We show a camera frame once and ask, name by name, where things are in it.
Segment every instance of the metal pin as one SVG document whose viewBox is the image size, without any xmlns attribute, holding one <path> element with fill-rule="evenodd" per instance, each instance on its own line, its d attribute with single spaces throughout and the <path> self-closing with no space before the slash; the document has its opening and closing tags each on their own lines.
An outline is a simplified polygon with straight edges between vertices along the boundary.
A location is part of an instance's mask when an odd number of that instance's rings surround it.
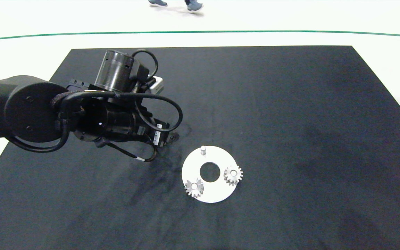
<svg viewBox="0 0 400 250">
<path fill-rule="evenodd" d="M 200 153 L 201 153 L 201 155 L 206 155 L 206 146 L 200 147 Z"/>
</svg>

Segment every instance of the barcode sticker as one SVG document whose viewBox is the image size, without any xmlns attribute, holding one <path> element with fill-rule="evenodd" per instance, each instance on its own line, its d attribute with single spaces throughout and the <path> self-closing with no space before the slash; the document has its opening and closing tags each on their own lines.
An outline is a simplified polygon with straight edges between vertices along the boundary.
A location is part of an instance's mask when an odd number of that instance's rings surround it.
<svg viewBox="0 0 400 250">
<path fill-rule="evenodd" d="M 157 128 L 162 128 L 163 125 L 162 124 L 157 124 Z M 154 135 L 154 145 L 158 146 L 158 143 L 160 142 L 160 131 L 155 131 L 155 135 Z"/>
</svg>

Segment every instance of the person's foot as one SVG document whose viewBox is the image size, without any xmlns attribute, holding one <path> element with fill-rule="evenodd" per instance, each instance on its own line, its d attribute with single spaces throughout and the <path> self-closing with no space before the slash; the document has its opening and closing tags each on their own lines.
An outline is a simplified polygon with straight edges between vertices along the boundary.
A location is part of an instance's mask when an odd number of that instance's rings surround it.
<svg viewBox="0 0 400 250">
<path fill-rule="evenodd" d="M 197 3 L 197 0 L 191 0 L 187 7 L 188 7 L 187 10 L 189 10 L 189 12 L 193 13 L 193 12 L 197 12 L 200 9 L 202 9 L 203 3 Z"/>
<path fill-rule="evenodd" d="M 148 1 L 152 6 L 158 6 L 158 7 L 168 6 L 168 4 L 163 2 L 162 0 L 148 0 Z"/>
</svg>

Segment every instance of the metal gear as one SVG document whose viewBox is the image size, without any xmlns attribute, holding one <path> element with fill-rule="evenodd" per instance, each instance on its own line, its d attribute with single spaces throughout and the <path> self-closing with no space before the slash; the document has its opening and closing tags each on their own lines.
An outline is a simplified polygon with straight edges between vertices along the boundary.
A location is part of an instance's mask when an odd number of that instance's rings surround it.
<svg viewBox="0 0 400 250">
<path fill-rule="evenodd" d="M 187 180 L 187 183 L 184 184 L 184 188 L 186 189 L 186 193 L 194 198 L 202 195 L 205 189 L 203 182 L 199 178 L 197 178 L 195 182 Z"/>
<path fill-rule="evenodd" d="M 223 176 L 229 185 L 237 185 L 243 177 L 243 171 L 239 166 L 229 166 L 225 169 Z"/>
</svg>

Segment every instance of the gear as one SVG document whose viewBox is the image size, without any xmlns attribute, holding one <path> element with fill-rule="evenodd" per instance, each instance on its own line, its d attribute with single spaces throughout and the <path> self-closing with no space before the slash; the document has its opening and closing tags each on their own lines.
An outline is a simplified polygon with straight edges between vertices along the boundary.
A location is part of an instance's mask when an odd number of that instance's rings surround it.
<svg viewBox="0 0 400 250">
<path fill-rule="evenodd" d="M 237 185 L 243 177 L 243 171 L 239 166 L 230 166 L 225 169 L 223 176 L 229 185 Z"/>
<path fill-rule="evenodd" d="M 190 182 L 189 180 L 187 183 L 184 184 L 184 188 L 186 189 L 186 193 L 194 198 L 199 197 L 203 194 L 204 186 L 203 182 L 197 178 L 195 182 Z"/>
</svg>

